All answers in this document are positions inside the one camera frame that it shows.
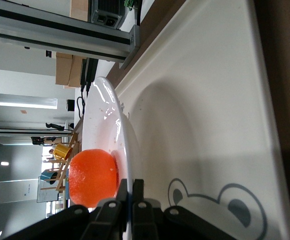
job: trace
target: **orange gummy candy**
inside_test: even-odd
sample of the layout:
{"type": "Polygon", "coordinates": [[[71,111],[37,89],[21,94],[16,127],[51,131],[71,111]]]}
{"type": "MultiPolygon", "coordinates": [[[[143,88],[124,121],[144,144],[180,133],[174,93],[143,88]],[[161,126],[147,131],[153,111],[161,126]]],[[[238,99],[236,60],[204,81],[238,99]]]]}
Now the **orange gummy candy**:
{"type": "Polygon", "coordinates": [[[115,158],[101,149],[78,153],[70,162],[69,195],[75,204],[94,208],[105,198],[114,197],[117,190],[115,158]]]}

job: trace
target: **electrical box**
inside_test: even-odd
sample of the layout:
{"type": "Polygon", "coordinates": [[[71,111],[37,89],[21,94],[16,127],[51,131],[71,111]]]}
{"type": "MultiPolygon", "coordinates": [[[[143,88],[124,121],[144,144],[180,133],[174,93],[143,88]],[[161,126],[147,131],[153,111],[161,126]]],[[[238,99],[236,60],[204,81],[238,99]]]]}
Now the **electrical box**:
{"type": "Polygon", "coordinates": [[[126,19],[129,9],[124,0],[92,0],[91,22],[93,24],[119,29],[126,19]]]}

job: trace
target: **gold cup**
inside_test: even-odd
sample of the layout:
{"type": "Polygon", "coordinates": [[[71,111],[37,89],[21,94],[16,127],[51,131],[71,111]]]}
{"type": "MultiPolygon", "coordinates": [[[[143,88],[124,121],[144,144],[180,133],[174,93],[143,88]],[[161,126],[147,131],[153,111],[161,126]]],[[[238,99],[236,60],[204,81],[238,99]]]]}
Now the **gold cup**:
{"type": "Polygon", "coordinates": [[[56,160],[62,160],[62,159],[66,160],[69,157],[72,150],[73,148],[67,147],[64,144],[59,143],[55,147],[53,154],[56,160]]]}

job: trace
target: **white plate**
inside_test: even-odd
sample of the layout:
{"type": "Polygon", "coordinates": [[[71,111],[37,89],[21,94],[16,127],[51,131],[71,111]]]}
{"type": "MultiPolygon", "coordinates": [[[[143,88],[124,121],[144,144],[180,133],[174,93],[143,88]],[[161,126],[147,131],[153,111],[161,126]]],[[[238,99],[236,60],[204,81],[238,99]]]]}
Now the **white plate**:
{"type": "Polygon", "coordinates": [[[131,158],[139,156],[133,129],[122,113],[111,83],[98,77],[89,90],[82,131],[82,150],[102,149],[116,158],[119,180],[132,193],[131,158]]]}

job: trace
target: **cartoon bear print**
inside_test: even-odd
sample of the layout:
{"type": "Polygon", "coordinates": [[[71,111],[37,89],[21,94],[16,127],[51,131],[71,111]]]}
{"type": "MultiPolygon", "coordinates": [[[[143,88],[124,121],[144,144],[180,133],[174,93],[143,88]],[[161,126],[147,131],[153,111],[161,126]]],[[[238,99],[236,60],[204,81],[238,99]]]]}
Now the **cartoon bear print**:
{"type": "Polygon", "coordinates": [[[170,206],[182,206],[236,239],[263,240],[268,223],[258,198],[246,187],[231,183],[218,197],[188,193],[184,183],[173,179],[168,187],[170,206]]]}

